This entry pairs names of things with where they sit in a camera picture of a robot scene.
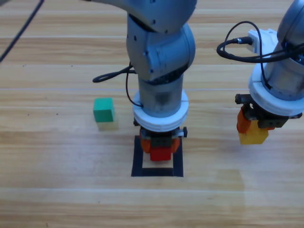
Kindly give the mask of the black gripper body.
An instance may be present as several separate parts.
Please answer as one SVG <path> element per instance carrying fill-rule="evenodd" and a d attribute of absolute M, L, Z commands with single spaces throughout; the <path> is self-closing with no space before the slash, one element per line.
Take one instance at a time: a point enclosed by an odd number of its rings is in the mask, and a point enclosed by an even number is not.
<path fill-rule="evenodd" d="M 235 103 L 242 104 L 245 109 L 245 117 L 251 121 L 257 121 L 260 129 L 268 127 L 281 128 L 289 119 L 298 119 L 302 113 L 295 115 L 276 115 L 260 107 L 250 94 L 236 94 Z"/>
<path fill-rule="evenodd" d="M 135 119 L 133 120 L 134 126 L 140 127 L 140 138 L 150 139 L 151 147 L 171 147 L 173 138 L 187 138 L 188 129 L 186 126 L 183 128 L 177 127 L 168 132 L 154 132 L 141 126 Z"/>

